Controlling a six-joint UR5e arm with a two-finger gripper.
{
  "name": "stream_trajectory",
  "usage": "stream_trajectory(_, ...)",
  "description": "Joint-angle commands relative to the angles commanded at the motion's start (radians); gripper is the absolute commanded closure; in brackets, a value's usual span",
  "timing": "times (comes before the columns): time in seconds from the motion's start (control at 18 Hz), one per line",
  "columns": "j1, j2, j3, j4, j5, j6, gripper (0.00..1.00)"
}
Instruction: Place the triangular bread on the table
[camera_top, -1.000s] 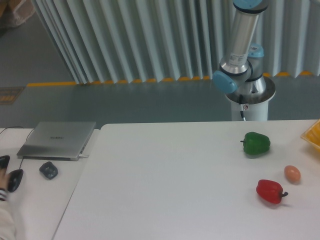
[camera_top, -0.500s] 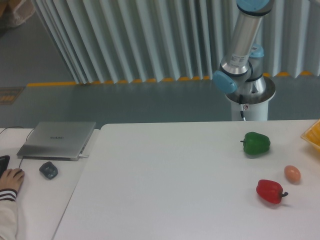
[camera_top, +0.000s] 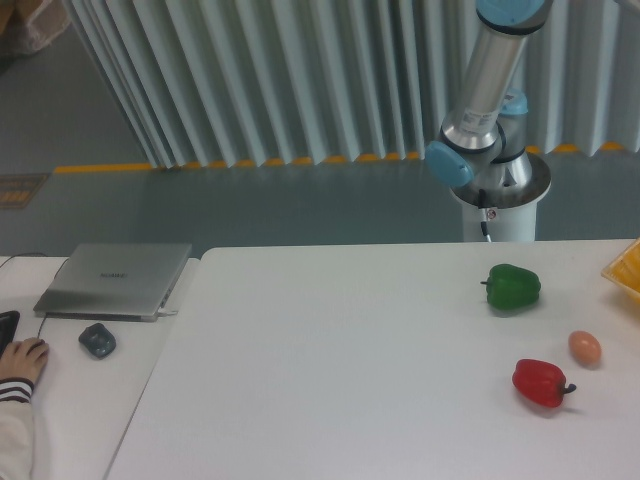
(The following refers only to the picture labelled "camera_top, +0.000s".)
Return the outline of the person's bare hand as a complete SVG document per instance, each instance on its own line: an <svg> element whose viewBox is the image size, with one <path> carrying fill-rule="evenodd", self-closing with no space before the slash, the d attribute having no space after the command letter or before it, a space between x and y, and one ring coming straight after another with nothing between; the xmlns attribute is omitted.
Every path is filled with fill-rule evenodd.
<svg viewBox="0 0 640 480"><path fill-rule="evenodd" d="M1 356L0 374L1 380L28 381L35 385L44 368L41 371L34 370L32 361L28 358L30 348L39 341L39 338L28 338L20 342L12 342Z"/></svg>

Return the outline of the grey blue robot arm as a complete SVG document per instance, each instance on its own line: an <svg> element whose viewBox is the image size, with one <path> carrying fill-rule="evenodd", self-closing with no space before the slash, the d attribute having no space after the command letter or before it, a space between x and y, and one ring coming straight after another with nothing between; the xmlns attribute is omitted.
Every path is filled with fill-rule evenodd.
<svg viewBox="0 0 640 480"><path fill-rule="evenodd" d="M528 36L545 24L550 1L477 1L480 30L461 92L445 117L439 136L425 149L438 180L462 187L474 180L506 149L498 123Z"/></svg>

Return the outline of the white sleeved forearm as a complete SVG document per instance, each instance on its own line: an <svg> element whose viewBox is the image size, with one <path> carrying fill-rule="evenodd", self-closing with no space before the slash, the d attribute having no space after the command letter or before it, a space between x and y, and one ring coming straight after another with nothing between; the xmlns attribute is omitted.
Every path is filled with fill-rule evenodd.
<svg viewBox="0 0 640 480"><path fill-rule="evenodd" d="M24 378L1 381L1 478L31 478L34 453L34 384Z"/></svg>

